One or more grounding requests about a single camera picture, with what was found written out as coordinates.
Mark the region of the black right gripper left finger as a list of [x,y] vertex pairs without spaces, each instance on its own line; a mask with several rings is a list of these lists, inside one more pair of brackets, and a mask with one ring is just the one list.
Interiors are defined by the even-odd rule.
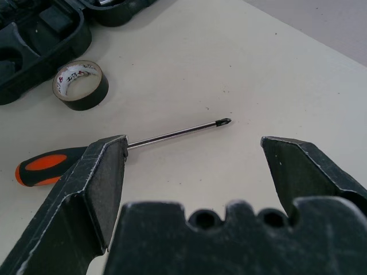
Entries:
[[127,147],[124,135],[87,147],[51,189],[0,266],[0,275],[86,275],[111,242]]

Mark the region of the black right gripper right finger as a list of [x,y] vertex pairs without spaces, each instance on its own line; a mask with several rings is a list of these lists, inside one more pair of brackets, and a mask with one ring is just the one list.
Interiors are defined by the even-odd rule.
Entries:
[[367,217],[367,189],[310,142],[263,136],[264,151],[275,189],[287,214],[301,197],[341,197]]

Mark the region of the orange black Phillips screwdriver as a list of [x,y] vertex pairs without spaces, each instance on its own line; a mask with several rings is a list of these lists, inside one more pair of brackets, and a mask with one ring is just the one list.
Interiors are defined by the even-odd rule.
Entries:
[[[230,118],[223,118],[210,123],[197,125],[135,143],[128,143],[127,148],[132,150],[202,131],[204,129],[221,127],[229,124],[231,121],[232,120]],[[65,148],[46,152],[28,160],[24,160],[17,166],[15,170],[15,178],[19,184],[28,187],[55,184],[61,176],[82,157],[86,149],[86,147]]]

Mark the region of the black electrical tape roll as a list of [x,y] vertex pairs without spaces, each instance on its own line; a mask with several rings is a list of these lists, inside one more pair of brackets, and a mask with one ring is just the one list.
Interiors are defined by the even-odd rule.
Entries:
[[108,80],[100,66],[87,60],[66,64],[52,83],[54,95],[74,111],[97,106],[106,97],[108,89]]

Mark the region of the black tool case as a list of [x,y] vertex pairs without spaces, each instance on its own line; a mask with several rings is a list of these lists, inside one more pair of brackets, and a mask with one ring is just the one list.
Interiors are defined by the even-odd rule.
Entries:
[[157,0],[0,0],[0,106],[56,74],[91,44],[88,19],[117,27]]

